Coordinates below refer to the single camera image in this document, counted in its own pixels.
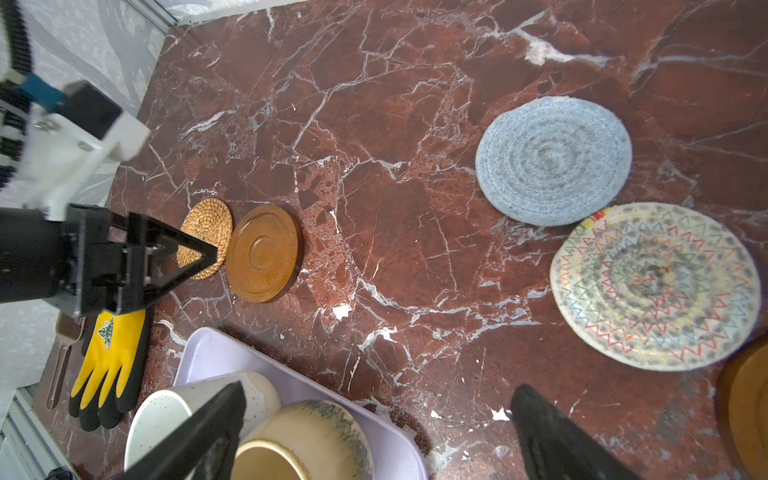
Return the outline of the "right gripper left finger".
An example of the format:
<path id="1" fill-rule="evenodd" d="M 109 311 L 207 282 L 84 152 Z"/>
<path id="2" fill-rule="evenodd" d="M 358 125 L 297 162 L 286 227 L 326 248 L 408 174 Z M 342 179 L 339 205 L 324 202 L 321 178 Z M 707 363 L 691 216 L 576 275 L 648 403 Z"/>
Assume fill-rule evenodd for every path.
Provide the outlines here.
<path id="1" fill-rule="evenodd" d="M 227 479 L 245 408 L 242 385 L 228 384 L 121 477 Z"/>

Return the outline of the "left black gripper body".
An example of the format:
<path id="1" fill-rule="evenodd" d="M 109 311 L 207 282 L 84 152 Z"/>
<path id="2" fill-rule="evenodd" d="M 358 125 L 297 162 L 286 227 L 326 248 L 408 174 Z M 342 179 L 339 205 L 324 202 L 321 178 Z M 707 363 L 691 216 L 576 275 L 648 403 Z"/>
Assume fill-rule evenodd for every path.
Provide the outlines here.
<path id="1" fill-rule="evenodd" d="M 1 210 L 1 301 L 43 300 L 75 318 L 129 311 L 128 248 L 110 239 L 128 218 L 71 205 L 61 222 L 32 209 Z"/>

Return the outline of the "amber round coaster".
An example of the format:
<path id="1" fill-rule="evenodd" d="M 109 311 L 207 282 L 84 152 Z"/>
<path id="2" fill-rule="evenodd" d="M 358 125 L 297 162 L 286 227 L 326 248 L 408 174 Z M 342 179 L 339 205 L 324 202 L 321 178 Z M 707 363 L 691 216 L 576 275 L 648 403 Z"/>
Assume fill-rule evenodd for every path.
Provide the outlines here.
<path id="1" fill-rule="evenodd" d="M 718 379 L 715 410 L 720 436 L 748 479 L 767 477 L 767 339 L 747 344 Z"/>

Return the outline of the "brown wooden coaster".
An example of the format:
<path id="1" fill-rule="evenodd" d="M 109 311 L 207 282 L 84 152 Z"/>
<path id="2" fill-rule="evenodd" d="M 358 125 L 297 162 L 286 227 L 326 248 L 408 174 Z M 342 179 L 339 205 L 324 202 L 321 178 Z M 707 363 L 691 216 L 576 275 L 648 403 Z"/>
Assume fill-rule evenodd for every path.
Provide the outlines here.
<path id="1" fill-rule="evenodd" d="M 268 303 L 298 276 L 304 241 L 298 221 L 277 205 L 260 205 L 236 225 L 226 256 L 227 277 L 239 299 Z"/>

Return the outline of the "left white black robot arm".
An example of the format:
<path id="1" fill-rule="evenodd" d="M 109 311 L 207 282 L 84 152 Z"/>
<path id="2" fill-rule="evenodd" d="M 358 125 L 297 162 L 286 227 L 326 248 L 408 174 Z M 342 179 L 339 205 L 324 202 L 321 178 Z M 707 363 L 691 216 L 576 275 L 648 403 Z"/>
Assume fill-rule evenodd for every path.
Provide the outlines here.
<path id="1" fill-rule="evenodd" d="M 217 248 L 179 229 L 75 202 L 101 165 L 139 153 L 148 128 L 87 81 L 41 79 L 20 4 L 3 2 L 1 19 L 1 181 L 30 181 L 21 206 L 1 211 L 2 301 L 43 300 L 74 318 L 127 314 L 214 265 Z"/>

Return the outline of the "white speckled mug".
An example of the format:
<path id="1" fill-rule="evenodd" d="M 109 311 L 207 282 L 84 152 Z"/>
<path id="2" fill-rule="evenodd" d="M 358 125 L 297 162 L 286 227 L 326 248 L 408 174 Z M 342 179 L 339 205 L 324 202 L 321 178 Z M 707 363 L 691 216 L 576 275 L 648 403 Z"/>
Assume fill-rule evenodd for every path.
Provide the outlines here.
<path id="1" fill-rule="evenodd" d="M 230 383 L 242 385 L 246 408 L 239 439 L 244 440 L 256 427 L 281 407 L 274 385 L 256 372 L 241 371 L 159 390 L 138 408 L 127 437 L 124 467 L 141 460 L 184 421 Z"/>

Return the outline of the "grey blue woven coaster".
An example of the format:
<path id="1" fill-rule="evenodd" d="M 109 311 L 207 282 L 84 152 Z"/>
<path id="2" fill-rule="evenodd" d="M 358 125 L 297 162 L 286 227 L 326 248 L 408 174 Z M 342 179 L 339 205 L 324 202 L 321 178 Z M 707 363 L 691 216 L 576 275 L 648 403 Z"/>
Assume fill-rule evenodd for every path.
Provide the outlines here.
<path id="1" fill-rule="evenodd" d="M 475 156 L 482 193 L 504 215 L 563 226 L 605 208 L 631 170 L 630 135 L 607 108 L 546 96 L 499 115 Z"/>

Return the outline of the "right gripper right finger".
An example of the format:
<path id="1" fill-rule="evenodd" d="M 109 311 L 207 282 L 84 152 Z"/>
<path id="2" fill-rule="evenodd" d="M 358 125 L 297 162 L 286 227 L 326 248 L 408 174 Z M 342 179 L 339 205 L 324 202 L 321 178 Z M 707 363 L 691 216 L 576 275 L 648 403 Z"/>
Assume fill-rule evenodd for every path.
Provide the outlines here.
<path id="1" fill-rule="evenodd" d="M 518 386 L 511 414 L 530 479 L 637 479 L 532 386 Z"/>

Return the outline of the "white patterned woven coaster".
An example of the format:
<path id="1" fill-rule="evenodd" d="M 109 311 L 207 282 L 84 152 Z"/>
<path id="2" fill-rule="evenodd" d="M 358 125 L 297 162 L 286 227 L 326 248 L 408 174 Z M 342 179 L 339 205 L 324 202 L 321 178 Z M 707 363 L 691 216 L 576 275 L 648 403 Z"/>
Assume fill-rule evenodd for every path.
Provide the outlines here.
<path id="1" fill-rule="evenodd" d="M 586 344 L 662 372 L 730 356 L 762 303 L 755 262 L 726 226 L 656 202 L 606 208 L 578 224 L 553 258 L 550 288 Z"/>

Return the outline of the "woven straw coaster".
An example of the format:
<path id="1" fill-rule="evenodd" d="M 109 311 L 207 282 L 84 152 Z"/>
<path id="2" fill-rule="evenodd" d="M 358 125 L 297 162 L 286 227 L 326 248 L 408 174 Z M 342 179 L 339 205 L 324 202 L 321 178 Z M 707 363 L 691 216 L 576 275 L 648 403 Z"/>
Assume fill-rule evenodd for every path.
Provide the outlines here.
<path id="1" fill-rule="evenodd" d="M 233 217 L 225 202 L 207 198 L 195 205 L 181 225 L 181 231 L 217 248 L 214 264 L 193 276 L 203 280 L 213 276 L 224 264 L 233 232 Z"/>

